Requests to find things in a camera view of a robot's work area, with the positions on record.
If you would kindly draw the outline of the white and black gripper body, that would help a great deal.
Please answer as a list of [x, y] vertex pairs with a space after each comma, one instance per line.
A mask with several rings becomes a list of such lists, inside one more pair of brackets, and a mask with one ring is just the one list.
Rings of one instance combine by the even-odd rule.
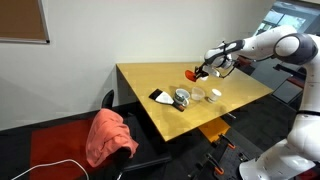
[[208, 73], [210, 76], [225, 78], [232, 72], [233, 68], [229, 67], [227, 69], [223, 69], [214, 67], [213, 65], [204, 65], [202, 70]]

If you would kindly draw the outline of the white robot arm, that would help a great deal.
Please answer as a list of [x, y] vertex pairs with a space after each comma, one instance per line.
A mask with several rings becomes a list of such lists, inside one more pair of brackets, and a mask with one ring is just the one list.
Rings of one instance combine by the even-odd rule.
[[204, 55], [204, 62], [191, 73], [193, 79], [220, 75], [236, 61], [275, 58], [304, 69], [300, 105], [288, 136], [259, 157], [239, 165], [243, 180], [289, 180], [320, 161], [320, 38], [281, 25], [258, 35], [221, 43]]

